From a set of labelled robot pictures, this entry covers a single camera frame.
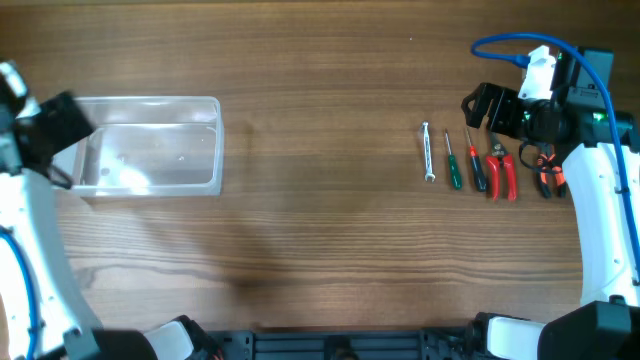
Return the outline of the red handled cutting pliers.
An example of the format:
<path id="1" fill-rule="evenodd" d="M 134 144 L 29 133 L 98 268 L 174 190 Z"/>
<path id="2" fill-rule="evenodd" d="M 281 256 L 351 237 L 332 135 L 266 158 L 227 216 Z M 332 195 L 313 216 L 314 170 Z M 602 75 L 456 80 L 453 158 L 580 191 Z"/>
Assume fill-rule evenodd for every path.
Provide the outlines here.
<path id="1" fill-rule="evenodd" d="M 507 180 L 507 199 L 514 202 L 518 196 L 517 176 L 514 158 L 499 140 L 494 132 L 488 133 L 490 140 L 490 152 L 486 156 L 486 163 L 490 172 L 491 197 L 497 201 L 501 192 L 502 173 Z"/>

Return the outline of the orange black needle-nose pliers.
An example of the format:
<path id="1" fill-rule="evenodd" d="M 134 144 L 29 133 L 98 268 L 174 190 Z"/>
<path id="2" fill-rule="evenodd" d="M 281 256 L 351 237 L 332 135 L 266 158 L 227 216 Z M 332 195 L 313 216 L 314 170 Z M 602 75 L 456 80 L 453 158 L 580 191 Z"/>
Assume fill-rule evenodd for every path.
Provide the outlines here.
<path id="1" fill-rule="evenodd" d="M 544 198 L 549 199 L 553 193 L 550 187 L 550 181 L 554 180 L 556 184 L 555 193 L 560 198 L 565 198 L 567 193 L 567 183 L 562 167 L 556 160 L 550 145 L 543 145 L 540 148 L 536 161 L 536 169 L 538 170 L 536 179 L 537 185 Z"/>

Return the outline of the clear plastic container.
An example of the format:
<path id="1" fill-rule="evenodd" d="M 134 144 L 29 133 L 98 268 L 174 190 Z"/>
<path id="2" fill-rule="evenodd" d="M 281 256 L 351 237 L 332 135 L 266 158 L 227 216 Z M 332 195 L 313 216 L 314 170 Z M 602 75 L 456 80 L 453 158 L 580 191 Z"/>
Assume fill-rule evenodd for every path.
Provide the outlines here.
<path id="1" fill-rule="evenodd" d="M 218 196 L 224 123 L 211 96 L 79 97 L 94 125 L 54 165 L 81 197 Z"/>

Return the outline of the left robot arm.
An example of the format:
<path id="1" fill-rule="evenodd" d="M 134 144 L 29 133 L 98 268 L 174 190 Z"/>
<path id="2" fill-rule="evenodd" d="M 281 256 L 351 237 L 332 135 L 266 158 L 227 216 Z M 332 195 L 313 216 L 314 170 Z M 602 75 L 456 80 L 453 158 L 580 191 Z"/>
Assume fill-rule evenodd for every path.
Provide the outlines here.
<path id="1" fill-rule="evenodd" d="M 16 64 L 1 62 L 1 298 L 12 359 L 222 359 L 222 345 L 185 315 L 150 331 L 106 329 L 65 255 L 56 188 L 59 152 L 94 128 L 73 95 L 39 103 Z"/>

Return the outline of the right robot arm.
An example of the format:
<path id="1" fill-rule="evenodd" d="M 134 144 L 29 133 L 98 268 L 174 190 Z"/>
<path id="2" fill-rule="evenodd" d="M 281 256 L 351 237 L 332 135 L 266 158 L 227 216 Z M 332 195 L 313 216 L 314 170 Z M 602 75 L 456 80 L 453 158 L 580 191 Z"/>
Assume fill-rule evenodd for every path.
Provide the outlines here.
<path id="1" fill-rule="evenodd" d="M 639 125 L 617 111 L 609 50 L 540 46 L 513 62 L 512 90 L 480 84 L 462 102 L 466 123 L 492 139 L 537 146 L 540 176 L 569 189 L 582 256 L 579 307 L 539 323 L 479 315 L 469 348 L 498 359 L 635 359 L 639 355 Z"/>

